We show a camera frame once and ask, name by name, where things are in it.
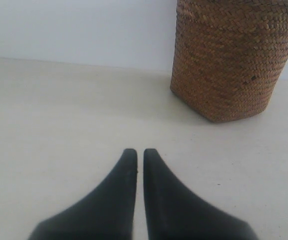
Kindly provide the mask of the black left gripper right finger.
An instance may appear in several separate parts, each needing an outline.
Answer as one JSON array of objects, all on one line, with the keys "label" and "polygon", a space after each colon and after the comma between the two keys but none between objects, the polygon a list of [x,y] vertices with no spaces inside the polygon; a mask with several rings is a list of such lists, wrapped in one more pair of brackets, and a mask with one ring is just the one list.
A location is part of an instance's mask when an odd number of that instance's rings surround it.
[{"label": "black left gripper right finger", "polygon": [[251,226],[204,201],[167,167],[158,151],[143,156],[143,189],[150,240],[256,240]]}]

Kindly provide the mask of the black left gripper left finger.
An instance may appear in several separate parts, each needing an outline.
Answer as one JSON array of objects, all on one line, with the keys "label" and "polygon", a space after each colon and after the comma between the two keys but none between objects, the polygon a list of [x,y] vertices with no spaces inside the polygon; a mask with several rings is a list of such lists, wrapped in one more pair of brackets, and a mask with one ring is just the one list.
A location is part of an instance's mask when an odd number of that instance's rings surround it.
[{"label": "black left gripper left finger", "polygon": [[106,178],[66,210],[40,222],[31,240],[130,240],[137,188],[137,152],[127,148]]}]

